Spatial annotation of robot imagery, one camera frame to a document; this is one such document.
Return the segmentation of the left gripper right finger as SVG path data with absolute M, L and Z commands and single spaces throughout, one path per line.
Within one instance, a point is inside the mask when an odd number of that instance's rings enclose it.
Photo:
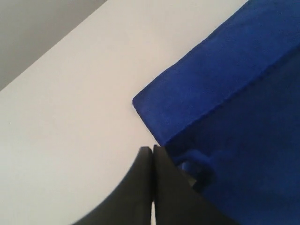
M 169 158 L 163 147 L 153 148 L 158 225 L 224 225 L 225 216 L 201 198 Z

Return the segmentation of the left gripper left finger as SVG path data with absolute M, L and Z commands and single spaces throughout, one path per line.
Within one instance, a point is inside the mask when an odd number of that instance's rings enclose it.
M 150 225 L 153 153 L 141 147 L 119 185 L 76 225 Z

